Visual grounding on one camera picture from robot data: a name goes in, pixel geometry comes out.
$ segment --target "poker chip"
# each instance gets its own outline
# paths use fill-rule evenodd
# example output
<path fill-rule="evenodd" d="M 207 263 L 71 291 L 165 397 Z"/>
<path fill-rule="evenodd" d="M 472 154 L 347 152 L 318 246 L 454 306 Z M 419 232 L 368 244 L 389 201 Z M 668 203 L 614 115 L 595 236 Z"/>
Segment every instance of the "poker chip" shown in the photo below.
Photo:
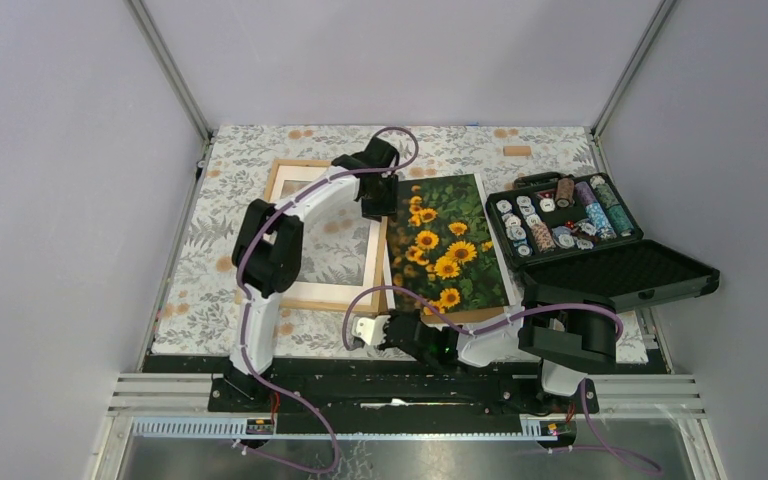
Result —
<path fill-rule="evenodd" d="M 525 224 L 529 227 L 533 227 L 537 225 L 538 223 L 541 223 L 540 216 L 536 213 L 533 213 L 527 217 L 525 217 Z"/>
<path fill-rule="evenodd" d="M 517 255 L 520 257 L 529 257 L 531 256 L 531 247 L 528 245 L 519 245 L 517 247 Z"/>
<path fill-rule="evenodd" d="M 575 193 L 578 194 L 578 199 L 584 206 L 596 203 L 596 196 L 593 195 L 593 190 L 590 189 L 590 185 L 585 182 L 578 182 L 575 184 Z"/>
<path fill-rule="evenodd" d="M 496 208 L 499 209 L 499 211 L 502 213 L 508 213 L 513 209 L 511 202 L 507 200 L 499 200 L 496 202 Z"/>
<path fill-rule="evenodd" d="M 567 208 L 572 205 L 573 191 L 575 191 L 575 183 L 571 178 L 565 177 L 558 180 L 558 188 L 555 190 L 555 204 L 558 208 Z"/>
<path fill-rule="evenodd" d="M 586 238 L 576 238 L 575 245 L 581 250 L 590 250 L 593 248 L 593 242 Z"/>
<path fill-rule="evenodd" d="M 599 201 L 602 202 L 602 206 L 606 210 L 610 210 L 611 207 L 614 207 L 620 204 L 620 201 L 617 200 L 617 196 L 614 195 L 614 191 L 611 190 L 610 185 L 608 185 L 607 183 L 601 183 L 599 185 L 596 185 L 595 187 L 593 187 L 593 189 L 596 191 L 596 198 L 598 198 Z"/>
<path fill-rule="evenodd" d="M 510 215 L 507 219 L 505 219 L 505 226 L 510 227 L 519 227 L 522 225 L 522 220 L 519 219 L 516 215 Z"/>
<path fill-rule="evenodd" d="M 534 234 L 534 243 L 540 252 L 550 252 L 555 249 L 555 241 L 552 240 L 552 232 L 545 223 L 540 222 L 531 225 L 531 233 Z"/>
<path fill-rule="evenodd" d="M 528 236 L 525 233 L 525 229 L 520 226 L 509 227 L 505 230 L 505 233 L 511 240 L 525 240 L 525 238 Z"/>
<path fill-rule="evenodd" d="M 597 231 L 596 226 L 587 220 L 579 220 L 575 224 L 575 227 L 581 230 L 582 232 L 584 232 L 585 234 L 590 235 L 591 237 L 596 236 L 596 231 Z"/>
<path fill-rule="evenodd" d="M 554 212 L 555 201 L 551 198 L 540 199 L 540 210 L 543 210 L 544 212 Z"/>
<path fill-rule="evenodd" d="M 609 240 L 616 238 L 617 234 L 614 232 L 614 228 L 611 226 L 611 222 L 608 221 L 605 211 L 602 210 L 602 206 L 598 203 L 591 203 L 584 207 L 584 211 L 587 212 L 587 218 L 596 227 L 596 235 L 602 240 Z"/>
<path fill-rule="evenodd" d="M 631 224 L 631 219 L 626 215 L 621 205 L 614 205 L 608 209 L 608 218 L 611 219 L 611 223 L 616 227 L 616 231 L 623 237 L 631 236 L 634 233 L 634 226 Z"/>
<path fill-rule="evenodd" d="M 575 239 L 572 236 L 572 230 L 565 226 L 553 228 L 552 238 L 561 248 L 572 248 L 575 246 Z"/>

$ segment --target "white wall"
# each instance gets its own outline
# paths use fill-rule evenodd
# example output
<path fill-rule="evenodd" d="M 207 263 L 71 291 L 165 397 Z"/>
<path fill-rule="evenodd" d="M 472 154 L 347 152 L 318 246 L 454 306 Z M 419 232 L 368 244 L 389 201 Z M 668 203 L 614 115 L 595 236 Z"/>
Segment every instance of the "white wall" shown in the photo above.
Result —
<path fill-rule="evenodd" d="M 0 479 L 83 474 L 198 147 L 124 2 L 0 0 Z"/>
<path fill-rule="evenodd" d="M 605 150 L 647 235 L 723 271 L 661 313 L 729 478 L 768 478 L 768 2 L 680 2 Z"/>
<path fill-rule="evenodd" d="M 658 3 L 146 1 L 214 125 L 590 125 Z"/>

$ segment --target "floral tablecloth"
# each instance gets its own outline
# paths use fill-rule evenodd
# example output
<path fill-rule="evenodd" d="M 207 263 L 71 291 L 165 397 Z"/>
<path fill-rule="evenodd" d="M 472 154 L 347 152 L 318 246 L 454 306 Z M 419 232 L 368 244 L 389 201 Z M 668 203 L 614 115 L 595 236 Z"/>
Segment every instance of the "floral tablecloth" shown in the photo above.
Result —
<path fill-rule="evenodd" d="M 375 126 L 225 126 L 198 192 L 184 245 L 169 280 L 168 297 L 158 312 L 154 354 L 228 355 L 239 322 L 239 289 L 230 253 L 246 206 L 262 197 L 275 159 L 330 160 L 363 150 Z M 480 173 L 488 193 L 510 187 L 518 176 L 546 171 L 584 175 L 596 171 L 581 127 L 412 127 L 420 141 L 406 178 Z M 400 151 L 410 140 L 387 134 Z M 505 157 L 506 145 L 528 145 L 529 157 Z M 342 314 L 282 309 L 275 328 L 275 355 L 325 358 L 408 358 L 389 350 L 345 351 L 340 340 Z M 637 319 L 623 315 L 625 333 L 617 362 L 645 363 Z M 533 361 L 524 352 L 509 358 Z"/>

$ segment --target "yellow flower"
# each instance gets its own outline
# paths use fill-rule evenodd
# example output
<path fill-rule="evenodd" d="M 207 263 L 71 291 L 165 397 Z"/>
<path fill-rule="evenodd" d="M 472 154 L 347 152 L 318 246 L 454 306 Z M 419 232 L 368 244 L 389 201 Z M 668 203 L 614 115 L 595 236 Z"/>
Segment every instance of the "yellow flower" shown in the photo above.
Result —
<path fill-rule="evenodd" d="M 407 259 L 411 262 L 415 262 L 417 254 L 422 254 L 422 250 L 420 250 L 416 245 L 411 245 L 408 247 L 408 251 L 405 253 L 405 257 L 407 257 Z"/>
<path fill-rule="evenodd" d="M 455 288 L 447 288 L 440 292 L 440 305 L 444 308 L 452 308 L 461 303 L 461 292 Z"/>
<path fill-rule="evenodd" d="M 461 236 L 466 233 L 466 224 L 463 222 L 455 222 L 449 224 L 449 230 L 457 236 Z"/>
<path fill-rule="evenodd" d="M 461 274 L 461 267 L 449 257 L 440 257 L 434 264 L 434 273 L 440 278 L 454 278 Z"/>
<path fill-rule="evenodd" d="M 431 302 L 428 302 L 428 303 L 430 303 L 434 308 L 436 308 L 438 312 L 446 313 L 446 309 L 443 308 L 443 306 L 440 305 L 439 302 L 431 301 Z M 423 306 L 422 307 L 422 314 L 423 315 L 434 315 L 434 312 L 432 312 L 430 308 L 428 308 L 426 306 Z"/>
<path fill-rule="evenodd" d="M 464 241 L 455 242 L 446 250 L 446 256 L 461 265 L 471 261 L 476 255 L 478 254 L 475 252 L 475 245 Z"/>
<path fill-rule="evenodd" d="M 437 246 L 440 242 L 440 238 L 437 234 L 423 230 L 416 235 L 416 246 L 423 250 L 431 250 Z"/>
<path fill-rule="evenodd" d="M 434 210 L 433 208 L 423 208 L 417 215 L 419 215 L 419 219 L 422 220 L 422 223 L 428 223 L 437 218 L 437 210 Z"/>
<path fill-rule="evenodd" d="M 419 253 L 416 255 L 416 259 L 414 260 L 414 262 L 416 262 L 416 264 L 419 265 L 420 267 L 424 267 L 428 265 L 428 259 L 425 258 L 425 252 L 420 250 Z"/>

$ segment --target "canvas print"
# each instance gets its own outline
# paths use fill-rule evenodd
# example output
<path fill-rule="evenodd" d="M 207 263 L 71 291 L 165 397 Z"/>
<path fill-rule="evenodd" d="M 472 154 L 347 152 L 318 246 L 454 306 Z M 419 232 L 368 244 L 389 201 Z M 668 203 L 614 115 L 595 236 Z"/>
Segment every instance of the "canvas print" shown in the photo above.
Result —
<path fill-rule="evenodd" d="M 330 166 L 316 160 L 275 161 L 265 198 L 270 202 L 304 189 Z M 301 271 L 284 294 L 282 306 L 344 311 L 362 291 L 383 281 L 386 224 L 361 216 L 360 203 L 328 211 L 316 222 L 305 222 Z M 380 310 L 376 293 L 364 297 L 359 312 Z"/>
<path fill-rule="evenodd" d="M 482 205 L 476 175 L 401 181 L 387 229 L 393 284 L 447 315 L 509 305 Z M 403 311 L 421 306 L 399 293 L 395 303 Z"/>

